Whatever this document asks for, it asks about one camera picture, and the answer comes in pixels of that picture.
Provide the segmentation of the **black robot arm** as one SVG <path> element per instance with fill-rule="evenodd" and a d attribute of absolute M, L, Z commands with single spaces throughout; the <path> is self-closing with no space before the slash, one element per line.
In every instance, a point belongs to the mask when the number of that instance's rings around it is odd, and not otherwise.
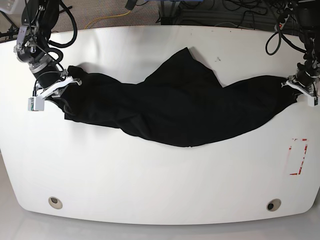
<path fill-rule="evenodd" d="M 17 59 L 27 63 L 37 87 L 47 89 L 66 80 L 68 73 L 61 65 L 64 45 L 50 42 L 60 8 L 69 9 L 61 0 L 25 0 L 14 52 Z"/>
<path fill-rule="evenodd" d="M 305 47 L 305 62 L 297 64 L 296 81 L 303 88 L 310 88 L 320 76 L 320 2 L 294 0 L 292 6 L 301 30 L 299 39 Z"/>

